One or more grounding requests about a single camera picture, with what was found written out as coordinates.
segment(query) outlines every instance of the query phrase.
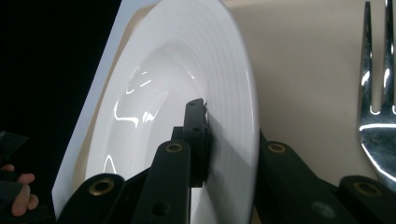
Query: fork tine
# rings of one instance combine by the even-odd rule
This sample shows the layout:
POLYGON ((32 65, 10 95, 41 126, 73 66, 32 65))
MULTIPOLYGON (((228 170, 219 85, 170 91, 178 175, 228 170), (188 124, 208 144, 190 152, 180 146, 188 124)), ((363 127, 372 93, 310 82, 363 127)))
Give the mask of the fork tine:
POLYGON ((370 1, 364 5, 363 41, 361 45, 361 115, 370 114, 372 103, 372 26, 370 1))
POLYGON ((384 47, 384 90, 382 108, 391 109, 394 100, 394 65, 393 65, 393 9, 392 0, 385 4, 385 47, 384 47))

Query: human finger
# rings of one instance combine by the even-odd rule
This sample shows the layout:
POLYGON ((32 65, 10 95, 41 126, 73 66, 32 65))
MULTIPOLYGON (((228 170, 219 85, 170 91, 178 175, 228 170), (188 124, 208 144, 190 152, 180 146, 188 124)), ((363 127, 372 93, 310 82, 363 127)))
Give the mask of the human finger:
POLYGON ((29 198, 30 187, 29 185, 24 184, 20 193, 15 198, 14 203, 12 203, 11 213, 14 217, 20 217, 25 214, 29 198))
POLYGON ((4 165, 0 170, 14 172, 15 167, 12 164, 4 165))
POLYGON ((35 180, 35 176, 32 174, 21 174, 18 178, 18 182, 21 184, 30 184, 35 180))
POLYGON ((38 197, 35 194, 31 194, 29 197, 29 203, 27 204, 27 209, 33 210, 38 206, 38 197))

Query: fork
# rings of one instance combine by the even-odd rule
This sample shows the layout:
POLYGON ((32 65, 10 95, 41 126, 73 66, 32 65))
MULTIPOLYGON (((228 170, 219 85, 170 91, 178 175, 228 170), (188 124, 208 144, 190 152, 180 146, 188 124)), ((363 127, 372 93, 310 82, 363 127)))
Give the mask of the fork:
POLYGON ((392 1, 385 5, 384 85, 380 111, 372 107, 372 28, 370 1, 364 9, 361 47, 360 138, 379 181, 396 192, 396 111, 394 104, 392 1))

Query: black background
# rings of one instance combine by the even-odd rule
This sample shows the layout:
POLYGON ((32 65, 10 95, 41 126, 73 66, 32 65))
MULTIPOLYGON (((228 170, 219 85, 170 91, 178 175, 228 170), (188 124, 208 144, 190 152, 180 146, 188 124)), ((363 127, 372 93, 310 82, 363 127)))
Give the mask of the black background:
POLYGON ((120 0, 0 3, 0 131, 29 137, 10 159, 51 188, 101 59, 120 0))

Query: brass insert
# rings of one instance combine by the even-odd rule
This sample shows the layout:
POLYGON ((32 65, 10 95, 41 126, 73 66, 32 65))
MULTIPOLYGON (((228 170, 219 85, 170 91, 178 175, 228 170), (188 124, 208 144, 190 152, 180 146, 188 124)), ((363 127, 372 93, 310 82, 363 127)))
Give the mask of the brass insert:
POLYGON ((171 143, 171 144, 167 145, 165 149, 168 152, 179 152, 179 151, 181 151, 181 149, 183 149, 183 146, 178 143, 171 143))
POLYGON ((114 181, 108 177, 95 181, 90 185, 88 191, 93 196, 101 196, 109 193, 114 188, 114 181))
POLYGON ((275 152, 275 153, 286 152, 286 148, 284 146, 282 146, 280 144, 275 144, 275 143, 268 145, 268 149, 270 149, 272 152, 275 152))
POLYGON ((379 197, 382 195, 381 189, 368 182, 357 181, 353 183, 353 187, 357 192, 369 197, 379 197))

